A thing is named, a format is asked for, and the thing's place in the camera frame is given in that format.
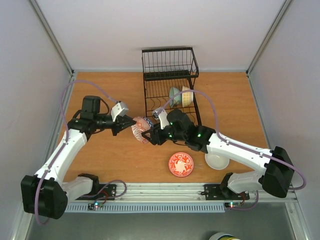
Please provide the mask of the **mint green ceramic bowl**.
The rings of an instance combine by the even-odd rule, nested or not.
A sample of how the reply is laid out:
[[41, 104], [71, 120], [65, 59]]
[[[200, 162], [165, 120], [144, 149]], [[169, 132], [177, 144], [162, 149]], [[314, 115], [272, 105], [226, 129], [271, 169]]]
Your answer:
[[171, 99], [169, 105], [171, 108], [176, 107], [182, 103], [182, 95], [178, 94], [180, 90], [176, 87], [171, 87], [169, 90], [169, 98]]

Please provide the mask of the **sun pattern ceramic bowl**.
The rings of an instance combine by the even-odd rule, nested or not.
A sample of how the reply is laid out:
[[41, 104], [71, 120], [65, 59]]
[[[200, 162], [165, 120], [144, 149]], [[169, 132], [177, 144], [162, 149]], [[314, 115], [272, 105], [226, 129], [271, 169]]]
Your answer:
[[192, 91], [187, 91], [182, 93], [182, 107], [188, 107], [194, 100], [194, 93]]

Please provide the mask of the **black wire dish rack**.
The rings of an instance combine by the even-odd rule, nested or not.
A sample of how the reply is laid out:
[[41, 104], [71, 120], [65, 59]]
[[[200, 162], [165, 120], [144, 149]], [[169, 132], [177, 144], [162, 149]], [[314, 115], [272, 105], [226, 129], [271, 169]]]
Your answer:
[[168, 100], [171, 88], [194, 88], [199, 66], [191, 46], [158, 47], [141, 50], [145, 116]]

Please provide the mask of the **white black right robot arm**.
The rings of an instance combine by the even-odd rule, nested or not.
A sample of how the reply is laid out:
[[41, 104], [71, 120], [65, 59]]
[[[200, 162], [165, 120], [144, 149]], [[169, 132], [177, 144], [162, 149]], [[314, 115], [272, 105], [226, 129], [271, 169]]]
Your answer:
[[162, 111], [157, 118], [159, 122], [141, 134], [152, 145], [182, 141], [193, 151], [226, 157], [252, 169], [250, 172], [225, 175], [219, 185], [224, 199], [245, 191], [259, 190], [277, 198], [287, 196], [294, 170], [284, 148], [258, 148], [233, 140], [213, 128], [195, 125], [179, 109], [169, 113]]

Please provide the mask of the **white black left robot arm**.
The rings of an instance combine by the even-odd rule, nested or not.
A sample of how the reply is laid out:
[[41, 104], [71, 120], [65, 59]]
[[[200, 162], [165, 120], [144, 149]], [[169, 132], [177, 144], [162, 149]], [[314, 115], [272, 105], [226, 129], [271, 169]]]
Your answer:
[[20, 183], [23, 210], [37, 217], [59, 219], [68, 203], [79, 198], [96, 199], [102, 192], [99, 178], [89, 173], [79, 174], [64, 183], [64, 177], [81, 148], [95, 133], [110, 129], [113, 136], [133, 126], [136, 121], [126, 115], [128, 106], [118, 101], [107, 113], [100, 112], [104, 100], [88, 95], [82, 107], [67, 123], [63, 137], [46, 163]]

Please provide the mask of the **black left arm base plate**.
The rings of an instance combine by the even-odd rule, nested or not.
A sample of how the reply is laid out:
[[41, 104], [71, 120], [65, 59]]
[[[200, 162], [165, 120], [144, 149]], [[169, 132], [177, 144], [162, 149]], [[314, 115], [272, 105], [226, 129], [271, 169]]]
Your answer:
[[115, 199], [116, 193], [117, 193], [117, 185], [114, 183], [111, 183], [108, 186], [104, 187], [103, 190], [95, 196], [81, 196], [76, 200], [77, 201], [97, 200], [100, 198], [104, 200], [106, 197], [108, 197], [108, 200], [113, 201]]

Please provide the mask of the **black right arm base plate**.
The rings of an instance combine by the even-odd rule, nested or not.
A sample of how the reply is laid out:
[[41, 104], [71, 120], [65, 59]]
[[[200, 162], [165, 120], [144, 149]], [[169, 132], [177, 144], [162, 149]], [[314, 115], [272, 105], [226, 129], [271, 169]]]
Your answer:
[[204, 184], [203, 191], [200, 193], [207, 201], [242, 201], [249, 200], [250, 195], [245, 192], [234, 193], [230, 190], [222, 191], [220, 184]]

